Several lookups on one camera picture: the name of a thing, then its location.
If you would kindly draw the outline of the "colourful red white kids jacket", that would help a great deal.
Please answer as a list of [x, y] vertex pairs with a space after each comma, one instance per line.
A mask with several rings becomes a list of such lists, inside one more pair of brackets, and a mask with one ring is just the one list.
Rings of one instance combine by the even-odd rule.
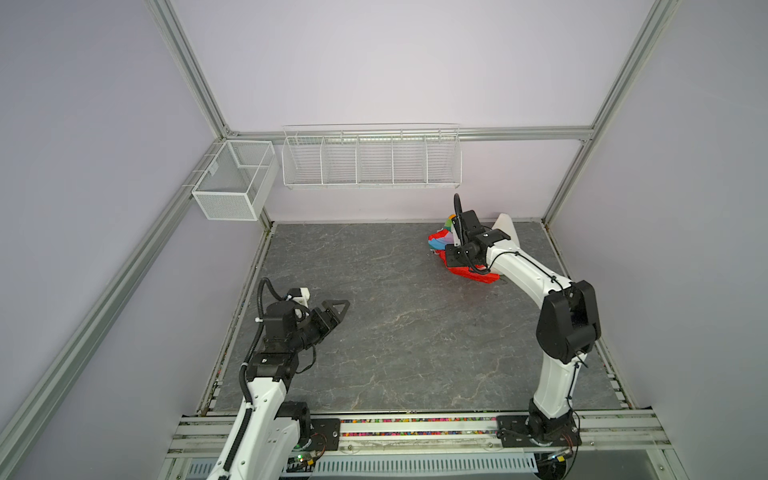
[[428, 237], [427, 244], [430, 250], [439, 256], [447, 269], [455, 275], [484, 284], [498, 281], [501, 278], [499, 274], [482, 273], [486, 267], [479, 264], [471, 267], [463, 254], [459, 252], [454, 239], [454, 219], [455, 215], [452, 214], [445, 221], [441, 230]]

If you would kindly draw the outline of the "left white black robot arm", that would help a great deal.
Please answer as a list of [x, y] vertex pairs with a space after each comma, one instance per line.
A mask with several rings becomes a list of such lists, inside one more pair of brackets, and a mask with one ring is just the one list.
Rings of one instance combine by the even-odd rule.
[[326, 300], [310, 309], [290, 298], [259, 314], [238, 373], [242, 402], [210, 479], [277, 479], [294, 448], [311, 442], [307, 404], [286, 396], [302, 372], [300, 353], [316, 348], [343, 322], [349, 307], [347, 300]]

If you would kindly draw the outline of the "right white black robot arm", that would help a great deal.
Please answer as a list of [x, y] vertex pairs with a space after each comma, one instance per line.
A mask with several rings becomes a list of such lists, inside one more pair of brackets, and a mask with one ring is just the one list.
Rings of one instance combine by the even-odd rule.
[[539, 307], [535, 336], [543, 352], [538, 386], [522, 427], [534, 443], [547, 445], [577, 429], [573, 393], [579, 370], [601, 337], [594, 287], [573, 281], [531, 257], [520, 246], [514, 223], [501, 215], [493, 226], [472, 210], [454, 204], [453, 242], [446, 247], [450, 266], [481, 277], [511, 280]]

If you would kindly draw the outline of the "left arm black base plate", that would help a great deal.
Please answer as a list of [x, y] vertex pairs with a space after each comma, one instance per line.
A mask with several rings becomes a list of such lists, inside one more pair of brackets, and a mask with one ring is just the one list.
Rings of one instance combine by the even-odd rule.
[[318, 418], [299, 422], [299, 440], [294, 451], [337, 451], [341, 439], [339, 418]]

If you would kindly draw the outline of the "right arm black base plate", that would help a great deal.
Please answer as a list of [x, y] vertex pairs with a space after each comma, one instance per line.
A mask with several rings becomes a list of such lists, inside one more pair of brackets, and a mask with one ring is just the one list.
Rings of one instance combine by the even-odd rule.
[[538, 414], [496, 417], [497, 438], [504, 448], [577, 447], [582, 445], [575, 417], [566, 414], [549, 419]]

